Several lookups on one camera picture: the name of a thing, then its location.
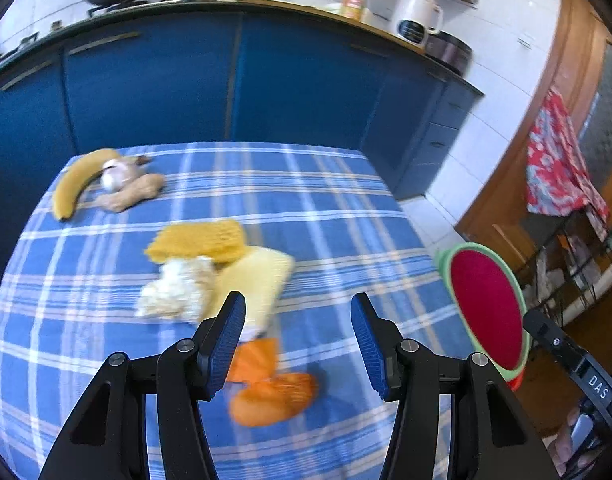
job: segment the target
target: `blue kitchen cabinet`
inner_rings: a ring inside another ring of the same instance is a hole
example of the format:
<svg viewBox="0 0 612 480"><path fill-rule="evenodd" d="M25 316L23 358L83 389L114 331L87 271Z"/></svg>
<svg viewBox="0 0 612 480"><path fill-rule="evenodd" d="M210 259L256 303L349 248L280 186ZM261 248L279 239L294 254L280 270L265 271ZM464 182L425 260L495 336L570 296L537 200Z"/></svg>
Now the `blue kitchen cabinet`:
<svg viewBox="0 0 612 480"><path fill-rule="evenodd" d="M441 164L409 164L397 183L394 197L403 200L425 193L440 169Z"/></svg>
<svg viewBox="0 0 612 480"><path fill-rule="evenodd" d="M376 40L308 18L247 15L230 138L358 149L390 63Z"/></svg>
<svg viewBox="0 0 612 480"><path fill-rule="evenodd" d="M65 46L80 152L225 137L239 17L169 14L107 25Z"/></svg>
<svg viewBox="0 0 612 480"><path fill-rule="evenodd" d="M39 199L76 154L61 63L44 51L0 73L0 279Z"/></svg>
<svg viewBox="0 0 612 480"><path fill-rule="evenodd" d="M426 192L481 93L474 87L448 79L432 105L430 122L420 124L422 133L411 142L401 178L390 189L398 200Z"/></svg>
<svg viewBox="0 0 612 480"><path fill-rule="evenodd" d="M423 60L401 57L388 71L361 151L394 191L422 139L445 80Z"/></svg>

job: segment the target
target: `can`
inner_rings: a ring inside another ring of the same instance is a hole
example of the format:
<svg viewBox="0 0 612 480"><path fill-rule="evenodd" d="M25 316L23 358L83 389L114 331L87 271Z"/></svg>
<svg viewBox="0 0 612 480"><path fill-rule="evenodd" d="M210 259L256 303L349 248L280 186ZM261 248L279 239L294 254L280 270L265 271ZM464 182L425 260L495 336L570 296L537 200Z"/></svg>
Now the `can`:
<svg viewBox="0 0 612 480"><path fill-rule="evenodd" d="M342 0L339 15L351 20L361 20L361 13L366 6L366 0Z"/></svg>

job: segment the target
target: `ginger root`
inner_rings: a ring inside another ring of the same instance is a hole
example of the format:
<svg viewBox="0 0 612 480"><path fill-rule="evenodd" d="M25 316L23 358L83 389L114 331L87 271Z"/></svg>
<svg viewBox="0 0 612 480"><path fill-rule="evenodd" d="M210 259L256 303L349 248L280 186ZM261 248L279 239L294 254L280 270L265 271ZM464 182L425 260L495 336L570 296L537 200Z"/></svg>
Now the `ginger root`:
<svg viewBox="0 0 612 480"><path fill-rule="evenodd" d="M98 196L95 205L106 211L121 213L137 202L155 198L164 187L164 182L162 174L147 173L127 184L121 191Z"/></svg>

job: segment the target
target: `blue plaid tablecloth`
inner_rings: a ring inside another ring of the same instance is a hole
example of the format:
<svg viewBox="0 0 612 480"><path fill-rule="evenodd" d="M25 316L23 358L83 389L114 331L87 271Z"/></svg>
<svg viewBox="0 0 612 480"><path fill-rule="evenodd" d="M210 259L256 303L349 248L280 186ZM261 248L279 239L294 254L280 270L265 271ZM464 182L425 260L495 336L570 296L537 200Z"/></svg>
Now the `blue plaid tablecloth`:
<svg viewBox="0 0 612 480"><path fill-rule="evenodd" d="M36 479L54 439L112 352L156 354L196 326L135 318L140 288L158 276L144 256L171 222L235 218L250 245L292 255L295 269L269 329L279 371L316 376L304 413L267 428L228 417L242 386L227 383L200 411L221 480L379 477L396 403L371 385L350 320L355 292L404 336L465 357L472 346L433 261L406 216L359 152L240 142L122 150L153 156L166 175L155 200L120 214L92 206L52 217L55 183L40 200L0 288L0 453L21 479ZM150 476L164 478L155 399L147 399ZM449 408L442 403L436 475L445 474Z"/></svg>

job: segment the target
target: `garlic bulb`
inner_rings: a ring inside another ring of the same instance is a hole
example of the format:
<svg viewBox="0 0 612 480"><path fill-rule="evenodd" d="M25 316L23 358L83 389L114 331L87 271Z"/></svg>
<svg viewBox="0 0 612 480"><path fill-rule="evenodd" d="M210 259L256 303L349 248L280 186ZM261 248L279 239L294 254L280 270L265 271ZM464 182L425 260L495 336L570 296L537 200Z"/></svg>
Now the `garlic bulb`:
<svg viewBox="0 0 612 480"><path fill-rule="evenodd" d="M102 166L101 177L102 187L108 193L115 193L122 190L137 177L142 176L144 171L136 164L128 162L124 157L112 158Z"/></svg>

